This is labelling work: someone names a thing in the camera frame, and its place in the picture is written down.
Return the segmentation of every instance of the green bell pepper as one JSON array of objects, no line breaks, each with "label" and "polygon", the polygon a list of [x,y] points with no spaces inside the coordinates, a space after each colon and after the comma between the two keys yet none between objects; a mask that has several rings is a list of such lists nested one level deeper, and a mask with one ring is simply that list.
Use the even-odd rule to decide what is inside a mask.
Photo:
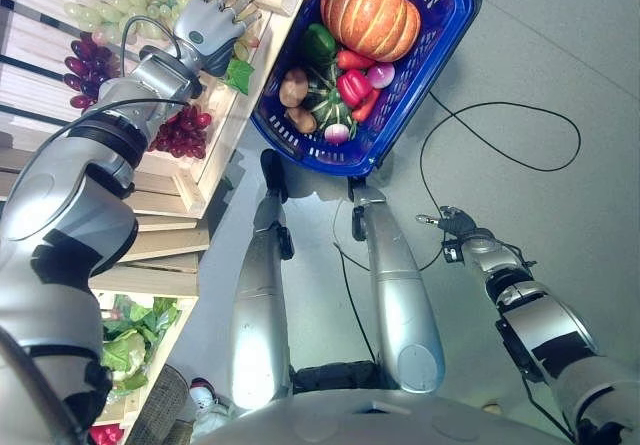
[{"label": "green bell pepper", "polygon": [[333,62],[338,45],[331,32],[320,23],[312,23],[302,36],[302,55],[310,65],[326,66]]}]

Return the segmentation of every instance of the gray floor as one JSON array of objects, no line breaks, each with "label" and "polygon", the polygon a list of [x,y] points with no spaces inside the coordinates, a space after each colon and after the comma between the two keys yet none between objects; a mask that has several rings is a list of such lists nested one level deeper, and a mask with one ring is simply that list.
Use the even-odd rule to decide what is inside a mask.
[{"label": "gray floor", "polygon": [[[583,134],[576,162],[538,173],[507,162],[450,122],[434,134],[423,166],[441,204],[470,212],[500,238],[538,260],[536,278],[571,303],[604,353],[638,367],[638,0],[484,0],[482,11],[433,91],[450,108],[512,100],[570,116]],[[445,116],[427,98],[371,182],[389,198],[423,264],[440,235],[414,221],[433,213],[420,182],[420,142]],[[496,145],[539,166],[568,158],[575,137],[566,125],[517,109],[465,115]],[[187,378],[227,385],[231,303],[251,217],[264,194],[258,166],[265,142],[251,127],[229,168],[237,185],[201,263],[201,299],[170,358]],[[295,197],[285,205],[296,257],[283,265],[291,358],[295,367],[364,359],[349,308],[332,221],[347,253],[366,263],[350,237],[343,180],[287,166]],[[349,266],[364,326],[375,338],[368,276]],[[504,352],[496,314],[461,266],[438,261],[423,274],[444,343],[447,376],[439,394],[474,406],[497,400],[507,416],[551,428],[526,402]],[[549,394],[536,387],[552,407]]]}]

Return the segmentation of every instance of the blue plastic basket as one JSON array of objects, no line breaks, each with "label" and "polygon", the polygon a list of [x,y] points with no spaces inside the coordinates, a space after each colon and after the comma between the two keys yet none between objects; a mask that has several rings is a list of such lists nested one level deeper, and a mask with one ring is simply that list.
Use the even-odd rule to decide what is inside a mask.
[{"label": "blue plastic basket", "polygon": [[284,118],[278,90],[285,73],[300,64],[297,43],[312,22],[322,22],[320,0],[304,0],[284,42],[252,121],[271,145],[287,158],[318,172],[366,176],[380,165],[409,122],[458,42],[477,15],[482,0],[411,0],[422,17],[416,43],[395,62],[396,77],[381,94],[356,137],[342,145],[319,135],[303,135]]}]

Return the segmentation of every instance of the pumpkin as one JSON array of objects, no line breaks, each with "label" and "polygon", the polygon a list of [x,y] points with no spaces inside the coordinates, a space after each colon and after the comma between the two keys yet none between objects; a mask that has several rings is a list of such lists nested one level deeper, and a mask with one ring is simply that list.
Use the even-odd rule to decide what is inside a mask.
[{"label": "pumpkin", "polygon": [[320,12],[337,40],[378,62],[405,56],[420,33],[420,13],[409,0],[321,0]]},{"label": "pumpkin", "polygon": [[302,107],[311,112],[318,124],[318,132],[329,125],[341,123],[349,127],[350,138],[357,132],[357,122],[351,118],[349,107],[345,105],[336,89],[338,68],[335,63],[322,72],[307,67],[309,91],[302,102]]}]

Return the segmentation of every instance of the red bell pepper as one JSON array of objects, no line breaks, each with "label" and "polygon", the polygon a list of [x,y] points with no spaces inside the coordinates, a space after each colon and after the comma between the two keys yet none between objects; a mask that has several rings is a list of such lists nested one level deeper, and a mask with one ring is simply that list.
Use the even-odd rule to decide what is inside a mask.
[{"label": "red bell pepper", "polygon": [[362,70],[364,68],[369,68],[371,65],[376,63],[375,60],[363,57],[359,53],[353,52],[351,50],[339,51],[338,55],[336,55],[336,59],[338,68],[341,68],[342,70]]},{"label": "red bell pepper", "polygon": [[360,108],[351,112],[351,118],[353,118],[356,122],[364,122],[367,118],[369,118],[369,115],[371,115],[373,107],[376,105],[378,97],[381,93],[382,90],[374,88],[367,99],[362,103],[362,105],[360,105]]},{"label": "red bell pepper", "polygon": [[342,101],[351,108],[358,108],[369,96],[373,87],[360,70],[349,70],[338,77],[336,88]]}]

